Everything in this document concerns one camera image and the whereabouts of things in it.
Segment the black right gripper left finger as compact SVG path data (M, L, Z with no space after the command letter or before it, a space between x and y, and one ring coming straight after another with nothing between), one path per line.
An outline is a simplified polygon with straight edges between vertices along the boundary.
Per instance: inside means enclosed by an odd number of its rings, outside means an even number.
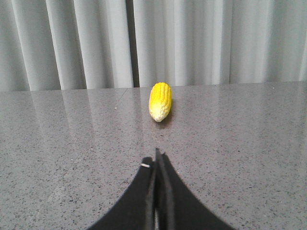
M90 230L153 230L155 225L156 165L142 159L134 180L122 197Z

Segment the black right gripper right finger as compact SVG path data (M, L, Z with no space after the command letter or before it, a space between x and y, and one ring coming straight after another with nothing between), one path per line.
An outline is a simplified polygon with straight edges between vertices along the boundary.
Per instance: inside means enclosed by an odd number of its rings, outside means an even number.
M232 230L187 188L169 157L155 149L155 204L161 230Z

